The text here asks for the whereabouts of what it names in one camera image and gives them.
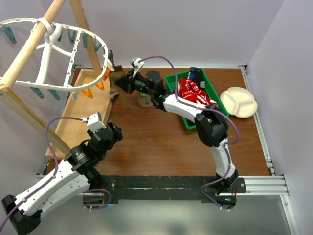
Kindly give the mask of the black blue logo sock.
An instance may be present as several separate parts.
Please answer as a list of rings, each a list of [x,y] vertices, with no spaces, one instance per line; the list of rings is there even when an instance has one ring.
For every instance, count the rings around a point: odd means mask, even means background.
[[[205,89],[205,79],[203,76],[203,71],[200,68],[191,67],[189,69],[188,77],[187,79],[192,80],[199,89],[204,90]]]

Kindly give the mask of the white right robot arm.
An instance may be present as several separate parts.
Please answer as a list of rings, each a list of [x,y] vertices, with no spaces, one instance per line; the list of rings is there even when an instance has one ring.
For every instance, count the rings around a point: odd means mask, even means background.
[[[131,94],[139,91],[151,97],[153,106],[165,112],[174,113],[192,121],[201,142],[211,148],[216,165],[217,179],[206,186],[218,184],[223,192],[230,192],[235,187],[239,174],[234,166],[228,146],[228,125],[226,116],[221,113],[216,105],[192,104],[176,97],[164,87],[163,79],[156,70],[147,72],[143,77],[134,69],[129,71],[124,78],[115,81],[115,85]]]

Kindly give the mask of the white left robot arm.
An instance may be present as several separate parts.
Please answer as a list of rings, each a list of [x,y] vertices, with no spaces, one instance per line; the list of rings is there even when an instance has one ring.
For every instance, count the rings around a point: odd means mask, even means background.
[[[10,221],[17,234],[27,235],[54,208],[81,192],[101,188],[101,176],[94,167],[123,139],[122,130],[111,120],[103,123],[96,115],[78,120],[87,124],[90,138],[72,148],[60,162],[55,161],[54,170],[35,185],[2,199],[6,213],[2,228]]]

